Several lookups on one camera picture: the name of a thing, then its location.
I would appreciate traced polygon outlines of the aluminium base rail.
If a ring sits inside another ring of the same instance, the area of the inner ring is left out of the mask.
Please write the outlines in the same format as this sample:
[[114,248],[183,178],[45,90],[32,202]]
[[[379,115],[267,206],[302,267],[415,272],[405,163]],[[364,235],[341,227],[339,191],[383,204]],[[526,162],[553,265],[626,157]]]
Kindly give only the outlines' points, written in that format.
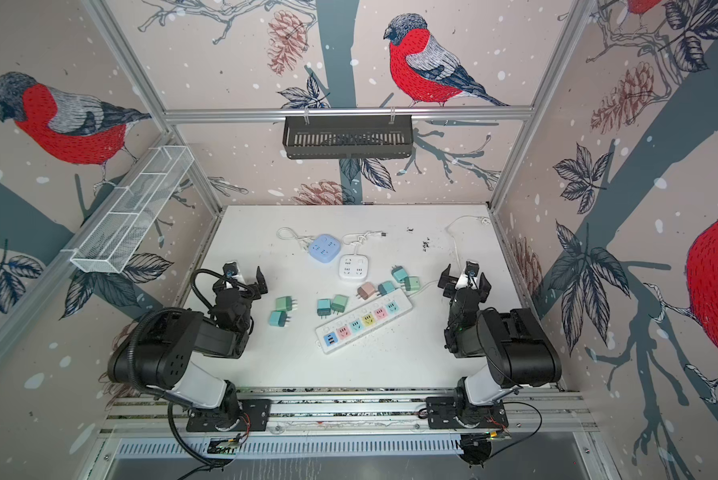
[[454,403],[427,406],[434,397],[450,397],[449,389],[242,388],[242,402],[268,400],[261,435],[423,434],[434,425],[446,432],[495,431],[499,439],[531,433],[598,432],[599,426],[579,393],[555,388],[521,389],[511,394],[480,423],[456,419]]

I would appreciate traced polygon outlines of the white colourful power strip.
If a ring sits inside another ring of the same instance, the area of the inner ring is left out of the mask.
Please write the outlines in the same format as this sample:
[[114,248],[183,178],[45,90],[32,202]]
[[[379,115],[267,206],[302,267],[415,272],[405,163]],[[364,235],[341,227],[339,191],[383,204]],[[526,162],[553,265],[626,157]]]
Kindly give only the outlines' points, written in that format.
[[413,304],[401,290],[368,300],[362,305],[314,330],[323,354],[329,355],[379,328],[391,324],[413,310]]

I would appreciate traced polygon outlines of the teal plug adapter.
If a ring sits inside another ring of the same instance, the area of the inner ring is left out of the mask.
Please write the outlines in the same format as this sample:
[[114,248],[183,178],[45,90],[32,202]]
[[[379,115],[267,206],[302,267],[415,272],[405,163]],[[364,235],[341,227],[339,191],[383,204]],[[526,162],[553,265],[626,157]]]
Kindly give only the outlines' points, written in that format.
[[326,318],[332,314],[332,305],[330,299],[317,300],[317,315],[320,318]]
[[409,274],[402,266],[394,266],[391,269],[393,278],[400,284],[403,284],[408,278]]
[[286,310],[274,310],[268,318],[268,324],[272,327],[284,328],[291,321],[289,312]]
[[388,295],[396,289],[397,287],[392,281],[384,281],[377,285],[377,291],[381,296]]

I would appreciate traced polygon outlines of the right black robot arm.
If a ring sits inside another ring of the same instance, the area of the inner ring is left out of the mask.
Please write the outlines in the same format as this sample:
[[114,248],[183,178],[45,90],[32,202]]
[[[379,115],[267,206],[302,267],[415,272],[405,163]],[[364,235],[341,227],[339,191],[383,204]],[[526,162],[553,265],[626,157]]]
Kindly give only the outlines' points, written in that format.
[[503,399],[524,387],[558,382],[560,357],[530,309],[501,313],[483,305],[492,285],[478,264],[468,262],[458,277],[450,270],[446,267],[437,283],[449,300],[444,348],[459,359],[483,358],[486,365],[458,380],[447,409],[430,412],[430,423],[504,429]]

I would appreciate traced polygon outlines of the pink plug adapter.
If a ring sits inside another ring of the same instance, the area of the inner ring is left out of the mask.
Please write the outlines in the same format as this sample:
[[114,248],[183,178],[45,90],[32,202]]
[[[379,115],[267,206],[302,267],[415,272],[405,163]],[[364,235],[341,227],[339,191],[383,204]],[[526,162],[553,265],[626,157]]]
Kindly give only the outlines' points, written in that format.
[[365,282],[357,289],[357,295],[362,300],[368,300],[371,297],[375,296],[376,294],[377,294],[377,289],[370,282]]

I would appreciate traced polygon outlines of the blue square power socket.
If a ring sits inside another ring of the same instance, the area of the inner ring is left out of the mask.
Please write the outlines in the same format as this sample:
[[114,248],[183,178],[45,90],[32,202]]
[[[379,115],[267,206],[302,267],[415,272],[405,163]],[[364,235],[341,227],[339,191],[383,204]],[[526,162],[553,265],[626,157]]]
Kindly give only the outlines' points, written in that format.
[[328,234],[314,238],[308,246],[309,256],[322,264],[331,263],[341,252],[342,242]]

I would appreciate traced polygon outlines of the white square power socket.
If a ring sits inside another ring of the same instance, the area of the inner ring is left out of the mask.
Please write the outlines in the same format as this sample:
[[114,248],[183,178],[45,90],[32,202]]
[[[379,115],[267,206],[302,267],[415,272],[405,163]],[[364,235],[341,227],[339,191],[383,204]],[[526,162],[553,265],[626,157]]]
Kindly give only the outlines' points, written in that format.
[[343,255],[338,264],[339,278],[345,281],[364,281],[368,276],[369,258],[361,254]]

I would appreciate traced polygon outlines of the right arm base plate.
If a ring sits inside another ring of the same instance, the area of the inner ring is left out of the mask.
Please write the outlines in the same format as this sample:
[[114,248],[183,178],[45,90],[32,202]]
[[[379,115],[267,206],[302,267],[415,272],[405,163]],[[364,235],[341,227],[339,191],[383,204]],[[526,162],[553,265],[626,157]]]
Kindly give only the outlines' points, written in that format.
[[501,405],[474,406],[455,396],[427,397],[422,415],[432,430],[508,428]]

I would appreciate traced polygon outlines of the green plug adapter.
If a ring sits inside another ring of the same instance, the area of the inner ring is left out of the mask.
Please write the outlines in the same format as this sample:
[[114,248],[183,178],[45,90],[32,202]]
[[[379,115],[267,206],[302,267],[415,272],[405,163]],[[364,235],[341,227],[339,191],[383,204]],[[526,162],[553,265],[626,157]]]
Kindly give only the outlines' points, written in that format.
[[334,313],[344,313],[349,302],[349,297],[342,294],[337,294],[333,297],[330,302],[331,310]]
[[403,279],[402,285],[404,287],[404,290],[409,293],[417,292],[422,287],[421,280],[417,276],[407,276]]
[[278,311],[290,312],[298,308],[297,301],[291,296],[278,297],[275,300],[274,309]]

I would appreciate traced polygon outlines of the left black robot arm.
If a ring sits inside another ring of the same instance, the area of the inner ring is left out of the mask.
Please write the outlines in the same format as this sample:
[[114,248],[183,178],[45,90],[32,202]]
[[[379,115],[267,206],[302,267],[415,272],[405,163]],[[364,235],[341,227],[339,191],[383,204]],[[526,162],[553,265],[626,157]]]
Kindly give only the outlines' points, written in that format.
[[242,400],[229,380],[214,376],[192,360],[238,360],[254,330],[252,303],[268,293],[263,273],[247,283],[235,262],[221,273],[199,268],[190,275],[194,295],[205,312],[169,307],[148,313],[111,355],[108,379],[179,405],[189,432],[262,432],[269,400]]

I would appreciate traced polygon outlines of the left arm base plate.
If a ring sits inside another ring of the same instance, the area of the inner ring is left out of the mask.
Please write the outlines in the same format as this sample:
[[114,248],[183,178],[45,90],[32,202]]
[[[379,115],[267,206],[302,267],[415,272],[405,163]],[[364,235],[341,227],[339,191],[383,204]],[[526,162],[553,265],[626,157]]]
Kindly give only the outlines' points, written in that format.
[[231,400],[215,409],[190,409],[186,430],[197,433],[263,432],[272,402],[268,399]]

